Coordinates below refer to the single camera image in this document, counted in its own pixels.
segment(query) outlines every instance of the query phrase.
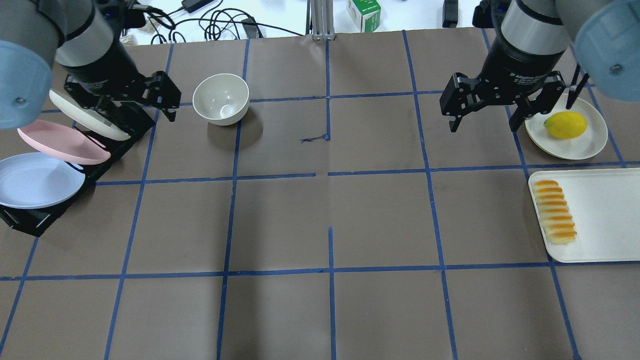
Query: power adapter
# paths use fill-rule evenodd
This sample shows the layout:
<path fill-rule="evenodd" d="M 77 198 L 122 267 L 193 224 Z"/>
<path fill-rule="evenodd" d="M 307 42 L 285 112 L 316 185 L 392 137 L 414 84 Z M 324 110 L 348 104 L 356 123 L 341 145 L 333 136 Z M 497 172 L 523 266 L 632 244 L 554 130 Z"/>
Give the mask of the power adapter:
<path fill-rule="evenodd" d="M 192 13 L 199 8 L 212 3 L 215 0 L 182 0 L 182 7 L 188 12 Z"/>
<path fill-rule="evenodd" d="M 458 0 L 444 0 L 442 4 L 442 27 L 455 28 L 458 25 Z"/>

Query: tray with pastries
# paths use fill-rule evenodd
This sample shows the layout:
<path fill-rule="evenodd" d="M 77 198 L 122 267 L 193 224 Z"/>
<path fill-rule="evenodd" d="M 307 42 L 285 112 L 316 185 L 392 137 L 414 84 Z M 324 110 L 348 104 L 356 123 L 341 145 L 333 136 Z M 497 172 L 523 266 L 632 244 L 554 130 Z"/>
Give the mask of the tray with pastries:
<path fill-rule="evenodd" d="M 555 260 L 640 260 L 640 168 L 539 171 L 529 190 Z"/>

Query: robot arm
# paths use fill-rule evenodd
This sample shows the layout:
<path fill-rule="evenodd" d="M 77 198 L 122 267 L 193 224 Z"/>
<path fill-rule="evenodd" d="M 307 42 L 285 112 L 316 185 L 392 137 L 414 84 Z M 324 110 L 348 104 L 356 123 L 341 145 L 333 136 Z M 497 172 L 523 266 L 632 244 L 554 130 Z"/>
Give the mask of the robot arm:
<path fill-rule="evenodd" d="M 473 79 L 455 73 L 440 98 L 442 115 L 454 117 L 452 132 L 465 115 L 489 105 L 518 105 L 509 120 L 512 131 L 526 118 L 550 112 L 565 88 L 562 75 L 553 68 L 572 40 L 578 63 L 603 94 L 640 101 L 640 1 L 588 0 L 579 6 L 571 0 L 487 3 L 496 39 L 482 71 Z M 503 5 L 508 11 L 500 21 Z M 530 99 L 538 90 L 540 94 Z"/>
<path fill-rule="evenodd" d="M 28 125 L 51 88 L 55 60 L 69 73 L 65 90 L 84 108 L 118 125 L 112 101 L 159 108 L 171 120 L 180 91 L 162 71 L 141 75 L 118 40 L 135 1 L 0 1 L 0 129 Z"/>

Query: plate with lemon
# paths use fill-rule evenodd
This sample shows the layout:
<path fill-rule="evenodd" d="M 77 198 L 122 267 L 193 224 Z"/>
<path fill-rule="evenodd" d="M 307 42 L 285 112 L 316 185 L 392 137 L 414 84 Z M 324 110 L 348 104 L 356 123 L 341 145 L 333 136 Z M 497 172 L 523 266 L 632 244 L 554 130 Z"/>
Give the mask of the plate with lemon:
<path fill-rule="evenodd" d="M 550 113 L 525 121 L 527 133 L 540 149 L 558 158 L 591 158 L 607 144 L 607 124 L 598 110 L 580 98 L 567 110 L 567 97 L 562 94 Z"/>

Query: black dish rack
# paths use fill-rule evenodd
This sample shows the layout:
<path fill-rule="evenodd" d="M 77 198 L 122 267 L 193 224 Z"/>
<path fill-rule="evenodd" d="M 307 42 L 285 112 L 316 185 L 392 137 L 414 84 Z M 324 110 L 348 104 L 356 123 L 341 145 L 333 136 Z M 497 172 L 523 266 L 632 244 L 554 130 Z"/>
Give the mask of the black dish rack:
<path fill-rule="evenodd" d="M 85 136 L 98 140 L 105 146 L 105 150 L 111 157 L 97 165 L 82 165 L 82 169 L 68 164 L 76 171 L 84 174 L 82 187 L 71 198 L 46 208 L 40 209 L 15 209 L 0 205 L 0 218 L 12 229 L 33 236 L 41 236 L 51 224 L 53 224 L 74 203 L 84 191 L 93 186 L 111 166 L 118 161 L 131 147 L 144 136 L 156 123 L 138 104 L 125 102 L 118 107 L 120 118 L 124 120 L 118 127 L 131 137 L 124 141 L 115 141 L 93 131 L 80 131 Z"/>

